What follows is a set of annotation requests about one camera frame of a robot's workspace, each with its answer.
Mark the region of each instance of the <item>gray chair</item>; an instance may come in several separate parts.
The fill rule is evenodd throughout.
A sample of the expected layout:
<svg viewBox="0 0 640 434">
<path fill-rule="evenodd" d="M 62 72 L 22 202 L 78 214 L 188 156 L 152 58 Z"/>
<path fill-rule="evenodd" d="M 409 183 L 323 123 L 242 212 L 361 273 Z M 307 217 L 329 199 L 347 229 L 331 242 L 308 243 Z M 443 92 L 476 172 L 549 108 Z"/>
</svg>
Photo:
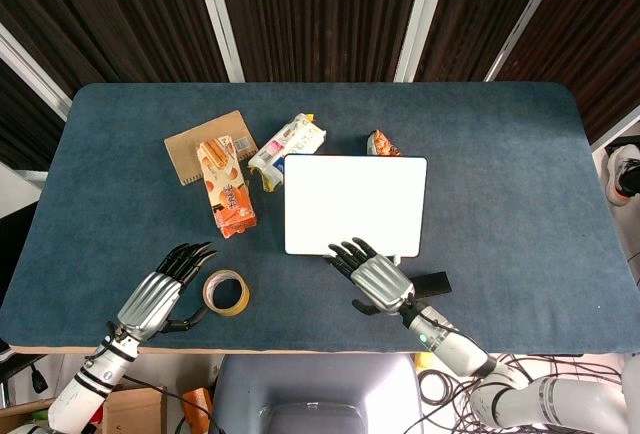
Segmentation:
<svg viewBox="0 0 640 434">
<path fill-rule="evenodd" d="M 373 353 L 226 356 L 213 411 L 228 434 L 389 434 L 422 416 L 411 358 Z"/>
</svg>

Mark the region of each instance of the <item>masking tape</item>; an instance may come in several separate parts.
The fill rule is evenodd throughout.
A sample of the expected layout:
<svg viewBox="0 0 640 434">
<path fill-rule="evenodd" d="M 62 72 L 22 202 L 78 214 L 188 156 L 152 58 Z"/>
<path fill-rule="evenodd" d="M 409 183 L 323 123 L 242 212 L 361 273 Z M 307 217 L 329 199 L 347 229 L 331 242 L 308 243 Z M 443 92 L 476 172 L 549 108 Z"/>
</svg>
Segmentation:
<svg viewBox="0 0 640 434">
<path fill-rule="evenodd" d="M 235 279 L 240 283 L 240 299 L 238 299 L 238 302 L 233 306 L 227 309 L 221 309 L 213 304 L 213 293 L 220 283 L 228 279 Z M 222 269 L 211 274 L 206 280 L 204 287 L 202 288 L 202 297 L 204 298 L 204 302 L 207 307 L 213 312 L 217 312 L 221 316 L 225 317 L 236 316 L 244 311 L 247 304 L 249 304 L 249 286 L 247 286 L 247 283 L 244 281 L 242 276 L 236 271 Z"/>
</svg>

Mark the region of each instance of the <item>white board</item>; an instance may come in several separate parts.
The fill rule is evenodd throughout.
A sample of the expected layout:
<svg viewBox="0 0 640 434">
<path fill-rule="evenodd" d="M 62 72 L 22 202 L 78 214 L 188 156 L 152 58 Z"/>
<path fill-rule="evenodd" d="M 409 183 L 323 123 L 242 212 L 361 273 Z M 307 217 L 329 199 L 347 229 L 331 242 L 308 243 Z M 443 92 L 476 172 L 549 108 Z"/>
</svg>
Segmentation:
<svg viewBox="0 0 640 434">
<path fill-rule="evenodd" d="M 360 237 L 385 256 L 417 256 L 426 178 L 422 157 L 285 157 L 285 251 L 322 255 Z"/>
</svg>

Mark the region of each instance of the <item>white sneaker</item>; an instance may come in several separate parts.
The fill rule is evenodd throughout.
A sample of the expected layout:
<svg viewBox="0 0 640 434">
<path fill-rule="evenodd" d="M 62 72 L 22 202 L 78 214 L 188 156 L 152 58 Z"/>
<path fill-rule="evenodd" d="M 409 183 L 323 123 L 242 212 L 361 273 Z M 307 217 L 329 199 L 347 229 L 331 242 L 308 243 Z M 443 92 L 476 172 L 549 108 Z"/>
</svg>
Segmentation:
<svg viewBox="0 0 640 434">
<path fill-rule="evenodd" d="M 630 169 L 638 169 L 640 166 L 640 149 L 633 144 L 620 147 L 611 153 L 607 170 L 609 180 L 607 181 L 607 199 L 614 206 L 624 206 L 631 201 L 634 193 L 625 192 L 620 186 L 620 176 Z"/>
</svg>

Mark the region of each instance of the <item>blue table mat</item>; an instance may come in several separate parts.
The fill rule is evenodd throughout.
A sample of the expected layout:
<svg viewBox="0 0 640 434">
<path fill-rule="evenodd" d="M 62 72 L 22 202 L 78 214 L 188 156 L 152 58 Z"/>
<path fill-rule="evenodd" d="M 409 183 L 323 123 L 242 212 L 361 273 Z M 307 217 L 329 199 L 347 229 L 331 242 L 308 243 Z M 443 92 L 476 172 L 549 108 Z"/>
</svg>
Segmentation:
<svg viewBox="0 0 640 434">
<path fill-rule="evenodd" d="M 355 311 L 359 292 L 321 259 L 284 253 L 282 189 L 265 193 L 259 175 L 247 175 L 259 225 L 225 240 L 202 183 L 180 185 L 163 140 L 235 109 L 259 146 L 311 112 L 327 130 L 320 153 L 362 155 L 381 129 L 405 154 L 425 156 L 420 255 L 401 267 L 409 276 L 446 270 L 453 292 L 431 303 L 485 349 L 640 348 L 640 297 L 580 116 L 570 93 L 548 83 L 87 86 L 0 311 L 1 336 L 94 346 L 172 247 L 211 240 L 217 258 L 172 317 L 202 305 L 204 280 L 220 268 L 247 280 L 249 307 L 234 318 L 210 313 L 150 346 L 420 350 L 397 316 Z"/>
</svg>

